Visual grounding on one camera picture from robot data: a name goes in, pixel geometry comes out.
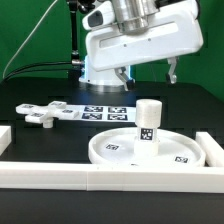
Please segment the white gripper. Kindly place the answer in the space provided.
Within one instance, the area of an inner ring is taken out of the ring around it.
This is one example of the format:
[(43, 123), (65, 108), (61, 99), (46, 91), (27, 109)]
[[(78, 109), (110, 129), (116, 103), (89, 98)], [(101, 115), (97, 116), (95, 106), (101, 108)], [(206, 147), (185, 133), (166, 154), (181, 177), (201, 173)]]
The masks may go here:
[(110, 0), (82, 20), (88, 31), (86, 50), (97, 71), (115, 69), (131, 91), (135, 80), (125, 66), (167, 59), (167, 82), (175, 84), (178, 56), (198, 51), (203, 37), (198, 23), (197, 0), (163, 5), (156, 0)]

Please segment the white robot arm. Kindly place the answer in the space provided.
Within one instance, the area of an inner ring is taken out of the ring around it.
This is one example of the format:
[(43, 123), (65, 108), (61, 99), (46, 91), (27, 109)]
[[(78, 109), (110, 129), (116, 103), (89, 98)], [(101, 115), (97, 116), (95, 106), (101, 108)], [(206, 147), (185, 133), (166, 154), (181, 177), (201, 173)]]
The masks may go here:
[(80, 81), (99, 91), (132, 88), (133, 65), (167, 60), (176, 82), (178, 58), (203, 45), (198, 0), (106, 0), (82, 24), (87, 56)]

